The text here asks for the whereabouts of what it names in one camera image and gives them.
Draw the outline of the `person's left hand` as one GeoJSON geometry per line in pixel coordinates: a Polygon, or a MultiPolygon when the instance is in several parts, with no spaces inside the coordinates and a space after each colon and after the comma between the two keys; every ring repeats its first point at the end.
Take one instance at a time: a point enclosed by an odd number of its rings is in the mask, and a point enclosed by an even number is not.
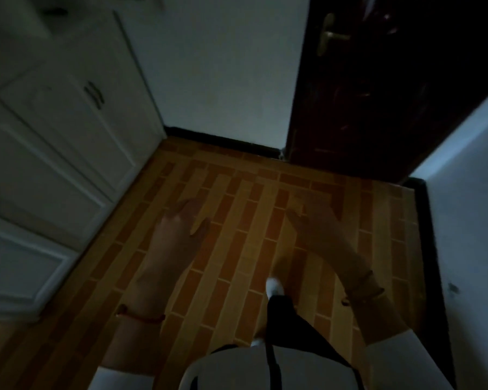
{"type": "Polygon", "coordinates": [[[138,278],[118,317],[164,321],[165,308],[182,273],[194,261],[205,238],[190,238],[203,206],[194,197],[179,201],[156,224],[138,278]]]}

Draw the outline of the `person's right hand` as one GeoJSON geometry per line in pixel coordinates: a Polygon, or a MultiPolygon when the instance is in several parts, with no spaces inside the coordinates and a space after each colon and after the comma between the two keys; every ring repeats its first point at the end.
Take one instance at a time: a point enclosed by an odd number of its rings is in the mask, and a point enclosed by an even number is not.
{"type": "Polygon", "coordinates": [[[306,235],[299,236],[308,250],[330,265],[341,282],[345,296],[365,296],[382,288],[365,258],[358,254],[342,229],[329,202],[321,195],[297,192],[306,211],[306,235]]]}

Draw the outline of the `person's left forearm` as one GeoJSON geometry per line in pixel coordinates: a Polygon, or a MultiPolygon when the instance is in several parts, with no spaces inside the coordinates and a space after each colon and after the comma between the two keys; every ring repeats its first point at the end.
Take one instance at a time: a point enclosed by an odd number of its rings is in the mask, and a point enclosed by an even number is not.
{"type": "Polygon", "coordinates": [[[160,357],[162,321],[142,321],[122,316],[100,363],[100,367],[155,376],[160,357]]]}

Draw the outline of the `person's right forearm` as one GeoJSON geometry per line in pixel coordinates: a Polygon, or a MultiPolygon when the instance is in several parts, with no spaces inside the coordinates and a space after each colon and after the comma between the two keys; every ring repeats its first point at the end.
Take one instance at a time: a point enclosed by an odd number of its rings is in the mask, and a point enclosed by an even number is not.
{"type": "Polygon", "coordinates": [[[410,329],[387,297],[384,288],[365,296],[346,296],[342,306],[350,307],[366,346],[385,341],[410,329]]]}

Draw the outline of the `white shoe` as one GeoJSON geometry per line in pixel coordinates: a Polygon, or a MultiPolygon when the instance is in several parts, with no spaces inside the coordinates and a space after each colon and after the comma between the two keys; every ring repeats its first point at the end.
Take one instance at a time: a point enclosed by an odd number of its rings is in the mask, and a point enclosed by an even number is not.
{"type": "Polygon", "coordinates": [[[267,278],[265,283],[265,294],[268,300],[270,300],[274,296],[285,296],[284,288],[278,278],[267,278]]]}

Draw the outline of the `black baseboard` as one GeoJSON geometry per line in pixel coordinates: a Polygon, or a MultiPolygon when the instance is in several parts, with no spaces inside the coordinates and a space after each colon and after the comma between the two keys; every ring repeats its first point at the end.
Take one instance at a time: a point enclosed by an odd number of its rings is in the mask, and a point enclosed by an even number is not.
{"type": "Polygon", "coordinates": [[[209,135],[202,132],[189,131],[178,127],[164,126],[164,131],[168,136],[183,138],[200,144],[208,144],[224,149],[241,151],[252,155],[273,158],[283,162],[286,161],[284,149],[276,149],[260,144],[209,135]]]}
{"type": "Polygon", "coordinates": [[[429,194],[423,179],[408,177],[403,186],[415,193],[416,212],[423,262],[425,308],[418,320],[417,335],[454,390],[457,390],[455,368],[449,337],[447,311],[442,289],[436,239],[429,194]]]}

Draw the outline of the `black trousers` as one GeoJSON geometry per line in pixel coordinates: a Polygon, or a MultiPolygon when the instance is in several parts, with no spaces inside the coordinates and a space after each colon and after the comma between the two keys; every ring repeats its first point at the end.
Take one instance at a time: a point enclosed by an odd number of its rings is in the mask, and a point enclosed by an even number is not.
{"type": "Polygon", "coordinates": [[[346,367],[351,365],[306,320],[300,317],[287,295],[268,299],[265,341],[268,344],[312,353],[346,367]]]}

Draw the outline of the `white long-sleeved top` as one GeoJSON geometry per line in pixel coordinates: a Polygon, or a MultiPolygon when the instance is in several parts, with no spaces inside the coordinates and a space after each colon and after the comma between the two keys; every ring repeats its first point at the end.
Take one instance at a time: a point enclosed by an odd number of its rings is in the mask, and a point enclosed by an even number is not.
{"type": "MultiPolygon", "coordinates": [[[[365,349],[380,390],[454,390],[412,330],[365,349]]],[[[358,390],[353,369],[309,352],[265,344],[195,361],[178,390],[358,390]]]]}

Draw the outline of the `white cabinet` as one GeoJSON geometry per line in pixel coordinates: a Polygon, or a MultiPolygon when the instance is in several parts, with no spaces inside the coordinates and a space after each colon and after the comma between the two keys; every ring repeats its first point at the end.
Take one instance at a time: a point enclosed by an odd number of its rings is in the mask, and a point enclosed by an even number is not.
{"type": "Polygon", "coordinates": [[[165,137],[114,11],[0,0],[0,322],[38,320],[165,137]]]}

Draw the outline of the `dark wooden door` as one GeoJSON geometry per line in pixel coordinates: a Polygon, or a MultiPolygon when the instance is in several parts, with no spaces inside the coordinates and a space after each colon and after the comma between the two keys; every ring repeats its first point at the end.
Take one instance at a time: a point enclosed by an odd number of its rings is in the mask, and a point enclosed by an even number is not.
{"type": "Polygon", "coordinates": [[[487,97],[488,0],[310,0],[286,158],[399,183],[487,97]]]}

